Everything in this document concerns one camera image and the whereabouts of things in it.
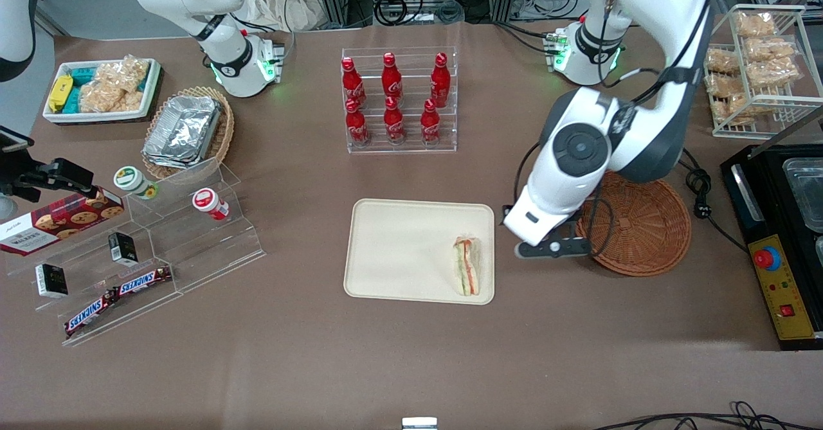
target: cookie box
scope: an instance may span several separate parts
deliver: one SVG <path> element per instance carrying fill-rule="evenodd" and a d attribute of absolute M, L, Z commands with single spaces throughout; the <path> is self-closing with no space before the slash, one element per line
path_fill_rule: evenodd
<path fill-rule="evenodd" d="M 155 96 L 155 90 L 161 76 L 161 65 L 153 58 L 143 58 L 149 61 L 149 70 L 146 78 L 146 87 L 143 90 L 143 99 L 140 102 L 140 108 L 136 111 L 126 112 L 100 112 L 100 113 L 79 113 L 79 114 L 62 114 L 55 113 L 49 107 L 48 97 L 43 107 L 43 118 L 49 120 L 56 125 L 99 125 L 100 123 L 123 123 L 127 121 L 145 121 L 150 108 L 152 108 L 152 101 Z M 60 64 L 57 69 L 57 74 L 54 75 L 54 81 L 49 88 L 53 87 L 57 79 L 62 75 L 70 75 L 71 70 L 86 69 L 87 67 L 97 67 L 100 64 L 108 64 L 112 62 L 120 62 L 121 59 L 114 60 L 89 60 L 86 62 L 64 62 Z"/>
<path fill-rule="evenodd" d="M 73 193 L 0 226 L 0 249 L 29 255 L 123 213 L 123 199 L 97 186 L 97 197 Z"/>

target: coca-cola bottle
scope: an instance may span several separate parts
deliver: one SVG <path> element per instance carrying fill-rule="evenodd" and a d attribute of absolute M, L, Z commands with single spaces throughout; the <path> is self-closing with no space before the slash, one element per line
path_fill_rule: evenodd
<path fill-rule="evenodd" d="M 452 84 L 452 75 L 446 67 L 446 53 L 438 52 L 435 56 L 435 70 L 431 73 L 431 98 L 435 107 L 446 107 L 449 99 L 449 88 Z"/>
<path fill-rule="evenodd" d="M 352 144 L 358 148 L 364 148 L 371 143 L 371 137 L 368 136 L 368 129 L 365 126 L 365 117 L 359 111 L 359 104 L 350 97 L 346 101 L 346 128 L 349 130 L 349 137 L 352 138 Z"/>
<path fill-rule="evenodd" d="M 397 99 L 397 106 L 403 107 L 403 80 L 400 70 L 394 64 L 394 54 L 387 52 L 383 55 L 383 74 L 380 76 L 383 81 L 383 93 L 387 97 Z"/>
<path fill-rule="evenodd" d="M 350 57 L 344 57 L 341 67 L 343 67 L 343 89 L 346 90 L 346 99 L 353 98 L 359 107 L 362 107 L 365 105 L 365 90 L 363 79 L 355 69 L 355 61 Z"/>
<path fill-rule="evenodd" d="M 386 123 L 388 143 L 399 146 L 406 141 L 406 131 L 403 129 L 403 114 L 397 110 L 397 99 L 386 97 L 386 111 L 383 113 L 383 122 Z"/>
<path fill-rule="evenodd" d="M 432 99 L 426 99 L 426 104 L 423 105 L 420 124 L 424 146 L 430 148 L 440 143 L 440 115 L 435 110 Z"/>

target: round wicker tray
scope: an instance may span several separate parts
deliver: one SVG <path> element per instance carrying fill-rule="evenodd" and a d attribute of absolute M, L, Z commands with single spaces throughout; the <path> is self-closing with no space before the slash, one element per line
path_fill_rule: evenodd
<path fill-rule="evenodd" d="M 601 197 L 614 209 L 611 239 L 597 263 L 627 276 L 654 276 L 674 268 L 691 244 L 691 218 L 682 199 L 664 181 L 635 184 L 609 172 Z M 592 201 L 585 202 L 577 233 L 585 236 Z M 594 251 L 602 248 L 611 220 L 608 208 L 597 207 L 592 235 Z"/>
<path fill-rule="evenodd" d="M 219 167 L 220 162 L 226 158 L 226 154 L 229 152 L 231 137 L 232 134 L 235 133 L 235 115 L 231 111 L 229 101 L 226 101 L 225 96 L 211 87 L 191 87 L 184 89 L 171 97 L 175 96 L 209 96 L 212 97 L 212 99 L 215 99 L 215 101 L 219 101 L 223 104 L 223 111 L 220 113 L 220 118 L 217 119 L 218 125 L 214 131 L 214 137 L 212 137 L 212 142 L 209 144 L 208 154 L 206 155 L 206 159 L 216 157 L 218 161 L 216 161 L 214 165 L 215 167 Z M 161 105 L 161 107 L 155 112 L 155 116 L 152 118 L 152 123 L 149 125 L 149 129 L 146 133 L 146 139 L 148 139 L 152 134 L 153 129 L 157 125 L 159 114 L 161 114 L 165 108 L 165 105 L 168 104 L 168 101 L 171 100 L 171 97 L 163 102 L 163 105 Z M 155 165 L 154 163 L 148 161 L 145 156 L 143 157 L 143 164 L 146 165 L 146 170 L 148 170 L 149 173 L 152 173 L 152 176 L 158 180 L 174 175 L 174 173 L 182 172 L 182 169 L 179 168 Z"/>

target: black box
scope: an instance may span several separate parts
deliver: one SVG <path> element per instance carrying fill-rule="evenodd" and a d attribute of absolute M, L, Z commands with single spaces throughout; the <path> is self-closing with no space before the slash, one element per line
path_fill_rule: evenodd
<path fill-rule="evenodd" d="M 123 266 L 135 266 L 138 263 L 138 252 L 134 249 L 134 239 L 126 234 L 114 233 L 109 236 L 111 260 Z"/>
<path fill-rule="evenodd" d="M 62 268 L 43 263 L 35 268 L 35 272 L 37 274 L 37 292 L 41 296 L 62 298 L 68 295 L 66 275 L 62 272 Z"/>

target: table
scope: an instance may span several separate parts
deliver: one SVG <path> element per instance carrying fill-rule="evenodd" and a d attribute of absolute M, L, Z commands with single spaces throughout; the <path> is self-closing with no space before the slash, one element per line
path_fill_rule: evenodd
<path fill-rule="evenodd" d="M 535 29 L 552 30 L 558 23 Z M 343 47 L 423 46 L 460 37 L 458 152 L 350 156 L 338 66 Z M 279 40 L 286 40 L 280 35 Z M 57 61 L 150 56 L 167 71 L 161 101 L 215 85 L 192 39 L 56 39 Z M 632 28 L 618 75 L 662 66 Z M 630 98 L 653 76 L 610 90 Z M 512 201 L 518 161 L 572 85 L 494 26 L 409 26 L 297 36 L 282 84 L 230 98 L 237 126 L 226 164 L 258 228 L 264 259 L 78 348 L 3 278 L 3 427 L 397 428 L 434 415 L 441 428 L 586 428 L 666 412 L 759 412 L 823 424 L 823 357 L 780 353 L 746 255 L 693 222 L 668 274 L 623 278 L 586 259 L 523 261 L 496 236 L 496 295 L 484 307 L 350 298 L 343 292 L 358 199 Z M 714 176 L 718 223 L 740 237 L 720 161 L 746 142 L 712 138 L 700 91 L 687 146 Z M 100 186 L 140 165 L 146 125 L 56 127 L 38 120 L 32 155 L 66 157 Z M 667 180 L 691 207 L 685 170 Z M 43 201 L 59 193 L 44 193 Z"/>

